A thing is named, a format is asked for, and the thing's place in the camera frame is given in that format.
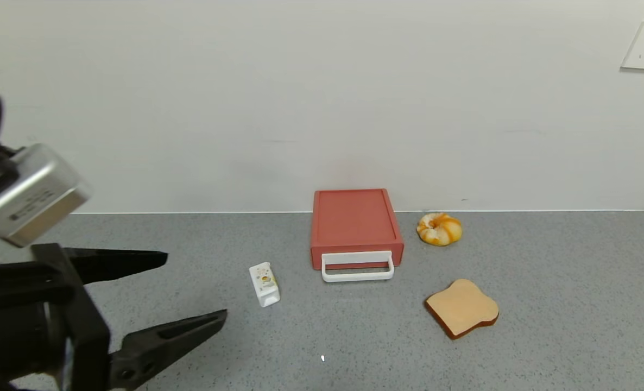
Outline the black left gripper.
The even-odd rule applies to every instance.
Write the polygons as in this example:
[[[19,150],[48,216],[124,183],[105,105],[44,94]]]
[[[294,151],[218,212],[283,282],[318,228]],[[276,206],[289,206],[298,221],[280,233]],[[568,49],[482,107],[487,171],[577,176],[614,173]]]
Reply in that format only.
[[[61,390],[136,390],[215,336],[218,310],[131,332],[110,354],[110,332],[84,284],[111,281],[166,264],[149,250],[31,247],[32,260],[0,264],[0,390],[14,379],[52,375]]]

